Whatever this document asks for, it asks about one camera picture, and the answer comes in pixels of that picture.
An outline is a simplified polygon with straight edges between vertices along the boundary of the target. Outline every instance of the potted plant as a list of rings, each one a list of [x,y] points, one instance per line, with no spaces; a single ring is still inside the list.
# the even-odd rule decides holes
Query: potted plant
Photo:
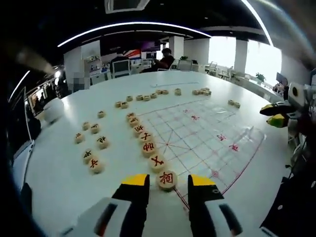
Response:
[[[188,56],[182,56],[181,58],[180,58],[180,60],[187,60],[188,59]]]
[[[266,79],[265,76],[260,73],[256,74],[256,78],[258,79],[258,82],[257,82],[258,84],[265,82],[265,79]]]

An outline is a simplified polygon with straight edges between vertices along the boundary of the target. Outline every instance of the chinese chess board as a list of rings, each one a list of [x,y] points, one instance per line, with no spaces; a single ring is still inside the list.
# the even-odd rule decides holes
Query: chinese chess board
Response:
[[[242,125],[235,111],[201,100],[138,116],[155,136],[168,169],[178,175],[175,191],[185,206],[190,173],[209,177],[225,193],[264,140],[264,133]]]

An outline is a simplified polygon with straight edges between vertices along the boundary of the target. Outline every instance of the curved light strip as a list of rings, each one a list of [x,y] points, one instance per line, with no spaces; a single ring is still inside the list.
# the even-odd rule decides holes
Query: curved light strip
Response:
[[[263,24],[263,21],[261,20],[259,14],[256,12],[256,10],[252,7],[252,5],[247,1],[247,0],[241,0],[243,2],[243,4],[246,5],[246,7],[248,7],[248,9],[251,11],[252,15],[257,19],[259,25],[261,26],[263,32],[265,33],[268,41],[269,41],[269,44],[271,46],[273,46],[273,43],[272,43],[272,40],[271,40],[271,37],[269,35],[269,32],[265,26],[265,24]]]
[[[21,78],[20,82],[18,83],[18,85],[15,87],[15,89],[13,90],[10,98],[9,98],[9,102],[11,101],[12,99],[12,96],[14,95],[14,93],[16,92],[16,90],[18,89],[19,85],[22,83],[22,81],[24,80],[24,78],[30,73],[30,71],[27,71],[24,76]]]
[[[98,30],[101,30],[101,29],[106,29],[106,28],[110,28],[110,27],[115,27],[115,26],[127,26],[127,25],[160,25],[160,26],[170,26],[170,27],[176,27],[176,28],[179,28],[179,29],[183,29],[183,30],[187,30],[187,31],[191,31],[191,32],[195,32],[195,33],[198,33],[198,34],[201,34],[201,35],[204,35],[204,36],[207,36],[207,37],[210,37],[210,35],[206,34],[206,33],[203,33],[201,31],[197,31],[197,30],[193,30],[193,29],[190,29],[190,28],[187,28],[187,27],[184,27],[184,26],[178,26],[178,25],[173,25],[173,24],[168,24],[168,23],[160,23],[160,22],[143,22],[143,21],[136,21],[136,22],[124,22],[124,23],[117,23],[117,24],[112,24],[112,25],[107,25],[107,26],[101,26],[101,27],[98,27],[98,28],[95,28],[95,29],[92,29],[92,30],[89,30],[89,31],[86,31],[86,32],[83,32],[79,35],[76,35],[62,43],[60,43],[59,45],[57,45],[57,47],[60,47],[60,46],[63,46],[64,44],[76,39],[76,38],[79,38],[80,36],[84,36],[88,33],[91,33],[91,32],[94,32],[94,31],[98,31]]]

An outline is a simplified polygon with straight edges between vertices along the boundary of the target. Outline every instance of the round table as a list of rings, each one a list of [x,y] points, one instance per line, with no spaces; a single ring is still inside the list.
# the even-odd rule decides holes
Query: round table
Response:
[[[181,71],[113,79],[62,99],[64,116],[52,125],[42,125],[26,173],[26,182],[33,190],[33,217],[39,226],[48,235],[56,235],[98,200],[111,197],[122,178],[148,169],[145,161],[137,162],[139,156],[132,155],[140,153],[140,149],[132,132],[126,132],[128,112],[144,114],[191,102],[197,100],[192,90],[203,87],[211,89],[209,100],[219,106],[226,106],[230,99],[238,101],[241,108],[237,114],[243,122],[266,135],[248,168],[224,194],[244,230],[259,227],[274,201],[282,176],[287,172],[284,168],[290,155],[287,130],[267,125],[267,117],[259,114],[268,104],[263,98],[222,79]],[[181,88],[183,95],[175,96],[175,88]],[[126,96],[151,94],[156,89],[168,89],[170,94],[150,102],[133,101],[126,110],[114,107],[116,101],[124,101]],[[100,110],[106,111],[105,118],[97,118]],[[106,163],[105,171],[99,175],[91,175],[81,158],[86,148],[95,147],[96,137],[88,131],[85,132],[85,142],[74,144],[74,135],[81,131],[84,121],[100,123],[98,135],[107,136],[111,142],[106,151],[98,152]],[[164,228],[157,225],[162,221]],[[153,190],[143,236],[161,235],[192,236],[188,216],[179,198]]]

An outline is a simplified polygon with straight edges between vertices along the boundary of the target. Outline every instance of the window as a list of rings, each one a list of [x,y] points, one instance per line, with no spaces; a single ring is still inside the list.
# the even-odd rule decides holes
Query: window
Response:
[[[160,60],[163,57],[162,51],[163,50],[163,44],[160,45],[160,51],[156,51],[157,52],[157,59]]]
[[[235,64],[236,38],[212,37],[209,40],[208,63],[230,68]]]
[[[245,73],[256,76],[263,74],[266,83],[275,85],[277,73],[281,72],[281,50],[265,43],[249,40]]]

